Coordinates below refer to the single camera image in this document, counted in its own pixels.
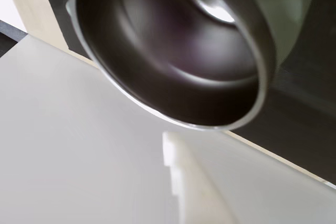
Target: metal bowl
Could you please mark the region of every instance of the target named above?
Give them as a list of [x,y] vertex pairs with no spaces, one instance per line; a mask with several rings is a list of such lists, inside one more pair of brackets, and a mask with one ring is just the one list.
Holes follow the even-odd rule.
[[275,45],[254,0],[69,0],[69,7],[89,56],[151,113],[222,130],[259,112]]

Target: white surface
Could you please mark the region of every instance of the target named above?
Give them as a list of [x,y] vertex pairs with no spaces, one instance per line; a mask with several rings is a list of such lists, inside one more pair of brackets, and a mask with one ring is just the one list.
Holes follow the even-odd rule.
[[27,32],[20,14],[15,6],[14,0],[0,0],[0,3],[2,7],[0,11],[0,20],[24,32]]
[[[0,58],[0,223],[178,223],[162,132],[96,68],[27,36]],[[239,224],[336,222],[336,191],[222,133],[181,129]]]

